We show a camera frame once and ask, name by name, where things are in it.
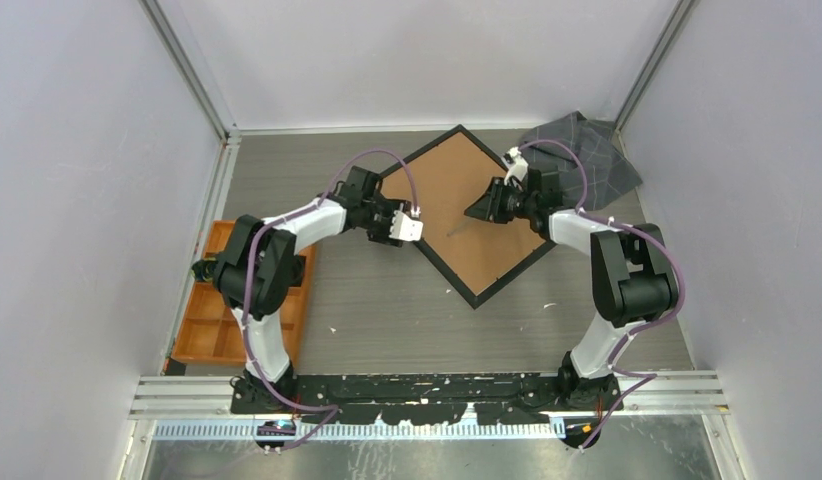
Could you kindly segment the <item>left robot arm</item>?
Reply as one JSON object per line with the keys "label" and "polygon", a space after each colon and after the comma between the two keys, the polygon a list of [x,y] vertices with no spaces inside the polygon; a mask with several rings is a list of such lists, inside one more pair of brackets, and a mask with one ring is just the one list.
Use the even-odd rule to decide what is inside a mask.
{"label": "left robot arm", "polygon": [[275,217],[239,217],[216,257],[214,288],[237,318],[246,371],[259,381],[255,400],[267,412],[285,412],[294,398],[294,367],[286,350],[281,308],[295,280],[298,255],[347,231],[400,247],[422,236],[415,199],[388,198],[381,175],[355,167],[347,178],[306,205]]}

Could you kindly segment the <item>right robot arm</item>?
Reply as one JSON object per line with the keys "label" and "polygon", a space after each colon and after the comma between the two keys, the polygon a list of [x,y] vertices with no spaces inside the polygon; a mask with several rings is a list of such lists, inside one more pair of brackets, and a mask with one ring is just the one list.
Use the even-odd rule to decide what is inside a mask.
{"label": "right robot arm", "polygon": [[582,340],[565,354],[556,377],[559,400],[571,410],[585,409],[599,392],[609,390],[628,343],[680,302],[659,229],[589,218],[566,204],[556,172],[530,168],[523,178],[495,177],[464,214],[495,224],[526,220],[541,238],[589,258],[596,314]]}

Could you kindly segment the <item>yellow handled screwdriver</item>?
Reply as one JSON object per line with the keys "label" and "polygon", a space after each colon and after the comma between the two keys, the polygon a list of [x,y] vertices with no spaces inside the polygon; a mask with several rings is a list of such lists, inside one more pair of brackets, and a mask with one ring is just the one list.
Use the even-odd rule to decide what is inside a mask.
{"label": "yellow handled screwdriver", "polygon": [[458,233],[464,231],[469,225],[473,223],[471,218],[463,218],[456,226],[454,226],[451,230],[449,230],[445,236],[450,238]]}

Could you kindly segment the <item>black picture frame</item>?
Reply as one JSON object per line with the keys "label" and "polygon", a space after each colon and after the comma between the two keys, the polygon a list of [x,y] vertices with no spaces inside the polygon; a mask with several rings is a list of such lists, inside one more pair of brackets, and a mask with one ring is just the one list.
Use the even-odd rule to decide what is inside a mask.
{"label": "black picture frame", "polygon": [[476,309],[554,248],[516,219],[493,224],[472,219],[464,231],[445,234],[464,210],[506,168],[477,136],[457,125],[405,158],[414,178],[424,224],[415,243],[426,259],[463,299]]}

